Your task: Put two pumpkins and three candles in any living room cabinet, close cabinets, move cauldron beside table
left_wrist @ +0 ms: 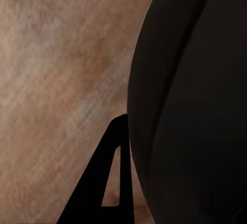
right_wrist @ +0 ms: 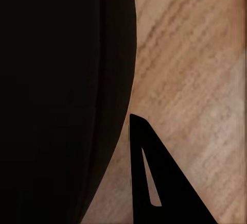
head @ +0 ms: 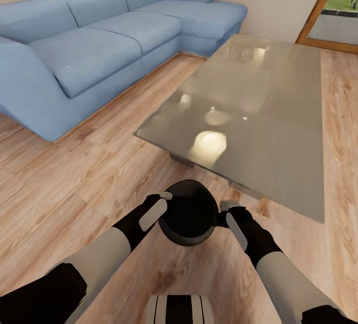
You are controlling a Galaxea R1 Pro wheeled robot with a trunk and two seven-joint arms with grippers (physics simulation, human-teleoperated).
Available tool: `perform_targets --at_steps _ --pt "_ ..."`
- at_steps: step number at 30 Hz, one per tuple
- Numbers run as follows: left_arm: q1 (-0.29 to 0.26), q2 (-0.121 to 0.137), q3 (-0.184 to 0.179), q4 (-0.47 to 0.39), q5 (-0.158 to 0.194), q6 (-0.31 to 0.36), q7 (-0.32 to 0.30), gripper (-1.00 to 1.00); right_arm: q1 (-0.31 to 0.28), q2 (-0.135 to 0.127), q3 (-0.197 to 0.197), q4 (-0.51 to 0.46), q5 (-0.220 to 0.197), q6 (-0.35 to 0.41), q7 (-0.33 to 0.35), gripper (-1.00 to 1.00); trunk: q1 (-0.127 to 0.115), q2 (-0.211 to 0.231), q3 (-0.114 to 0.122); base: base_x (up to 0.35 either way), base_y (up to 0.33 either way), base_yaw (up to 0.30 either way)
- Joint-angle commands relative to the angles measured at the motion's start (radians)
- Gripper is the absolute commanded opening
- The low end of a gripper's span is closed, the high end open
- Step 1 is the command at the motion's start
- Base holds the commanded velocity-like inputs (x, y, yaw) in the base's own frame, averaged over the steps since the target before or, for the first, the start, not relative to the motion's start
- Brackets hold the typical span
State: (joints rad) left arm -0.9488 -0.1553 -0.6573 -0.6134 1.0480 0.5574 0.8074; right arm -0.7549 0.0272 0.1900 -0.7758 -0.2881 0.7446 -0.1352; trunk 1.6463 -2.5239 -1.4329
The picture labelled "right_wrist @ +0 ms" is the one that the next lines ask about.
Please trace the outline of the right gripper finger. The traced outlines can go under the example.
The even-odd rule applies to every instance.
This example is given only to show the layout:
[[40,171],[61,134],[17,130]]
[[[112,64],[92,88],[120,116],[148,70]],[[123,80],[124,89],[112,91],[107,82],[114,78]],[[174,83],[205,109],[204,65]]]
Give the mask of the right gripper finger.
[[[143,152],[162,206],[150,202]],[[218,224],[150,123],[130,114],[134,224]]]

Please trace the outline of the cauldron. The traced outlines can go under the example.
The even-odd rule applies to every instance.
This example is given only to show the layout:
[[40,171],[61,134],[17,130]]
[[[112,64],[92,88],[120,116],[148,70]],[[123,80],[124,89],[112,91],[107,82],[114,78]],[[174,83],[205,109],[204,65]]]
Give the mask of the cauldron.
[[135,0],[0,0],[0,224],[80,224],[130,101]]

